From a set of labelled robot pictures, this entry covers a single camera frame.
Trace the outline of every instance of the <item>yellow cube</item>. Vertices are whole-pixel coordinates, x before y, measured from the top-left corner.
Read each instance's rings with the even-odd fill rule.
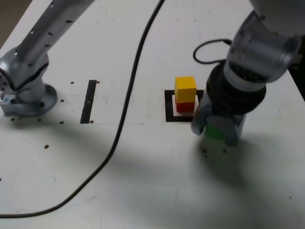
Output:
[[[190,103],[196,100],[196,83],[193,76],[176,77],[175,99],[177,103]]]

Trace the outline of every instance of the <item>stacked cubes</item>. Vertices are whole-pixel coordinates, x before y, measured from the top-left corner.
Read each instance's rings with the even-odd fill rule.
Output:
[[[175,103],[177,112],[194,111],[196,90],[196,82],[193,76],[176,77]]]

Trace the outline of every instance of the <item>black cable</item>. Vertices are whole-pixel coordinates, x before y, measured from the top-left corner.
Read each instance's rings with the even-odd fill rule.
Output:
[[[70,200],[72,200],[105,167],[105,165],[107,165],[107,163],[111,159],[111,157],[112,157],[112,155],[113,155],[113,153],[116,149],[116,146],[117,146],[117,144],[119,142],[119,139],[120,139],[120,136],[121,136],[121,132],[122,132],[122,129],[123,129],[123,126],[124,126],[124,121],[125,121],[125,117],[126,117],[126,113],[127,113],[127,109],[128,109],[129,99],[130,99],[130,96],[132,94],[132,87],[133,87],[133,83],[134,83],[134,79],[135,79],[135,75],[136,75],[136,72],[137,72],[139,59],[140,59],[140,55],[141,55],[141,52],[142,52],[142,49],[143,49],[143,46],[144,46],[145,39],[147,37],[148,31],[149,31],[153,21],[156,18],[158,12],[160,11],[161,6],[163,5],[163,3],[164,3],[164,0],[159,1],[156,9],[152,13],[151,18],[149,19],[149,21],[147,23],[147,26],[146,26],[146,28],[143,32],[141,41],[139,43],[138,51],[137,51],[137,54],[135,56],[135,60],[134,60],[134,63],[133,63],[132,74],[131,74],[128,89],[127,89],[127,94],[126,94],[126,98],[125,98],[125,103],[124,103],[119,127],[118,127],[118,130],[117,130],[115,139],[113,141],[112,147],[110,149],[110,152],[107,155],[107,157],[105,158],[105,160],[70,196],[68,196],[68,198],[66,198],[60,204],[58,204],[58,205],[56,205],[52,208],[43,210],[43,211],[38,211],[38,212],[33,212],[33,213],[1,214],[0,219],[18,219],[18,218],[29,218],[29,217],[41,216],[41,215],[48,214],[50,212],[53,212],[53,211],[61,208],[62,206],[67,204]]]
[[[201,63],[201,64],[212,64],[212,63],[224,62],[225,59],[222,59],[222,60],[215,60],[215,61],[201,61],[201,60],[198,60],[197,57],[196,57],[196,53],[197,53],[197,51],[198,51],[201,47],[203,47],[203,46],[205,46],[205,45],[207,45],[207,44],[216,43],[216,42],[224,42],[224,43],[226,43],[226,44],[228,44],[228,45],[231,45],[231,44],[232,44],[232,41],[231,41],[230,39],[216,39],[216,40],[207,41],[207,42],[205,42],[205,43],[199,45],[199,46],[195,49],[195,51],[194,51],[194,53],[193,53],[193,58],[194,58],[194,60],[195,60],[196,62],[198,62],[198,63]]]

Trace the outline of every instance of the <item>white table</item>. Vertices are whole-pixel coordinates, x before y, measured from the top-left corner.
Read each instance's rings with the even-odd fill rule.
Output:
[[[49,3],[32,2],[0,55],[22,41]],[[43,78],[65,102],[41,122],[2,117],[0,214],[60,203],[106,157],[138,42],[156,4],[96,0],[51,49]],[[165,122],[164,89],[185,75],[204,89],[213,68],[192,59],[194,48],[213,38],[232,39],[251,10],[246,0],[167,0],[146,40],[126,125],[109,164],[61,209],[1,219],[0,228],[304,228],[305,106],[288,72],[267,86],[264,101],[247,116],[238,147],[202,139],[190,123]],[[215,44],[199,57],[223,58],[227,50]],[[89,80],[101,82],[94,123],[80,124]]]

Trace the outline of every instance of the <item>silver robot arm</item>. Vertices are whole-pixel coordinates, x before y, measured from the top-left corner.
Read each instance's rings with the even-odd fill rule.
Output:
[[[192,122],[200,135],[207,125],[235,146],[246,114],[264,99],[266,83],[280,78],[305,34],[305,1],[250,0],[254,11],[243,22],[225,62],[211,72]]]
[[[57,102],[56,90],[42,81],[47,52],[94,0],[54,0],[23,42],[0,58],[0,103],[5,115],[33,117]]]

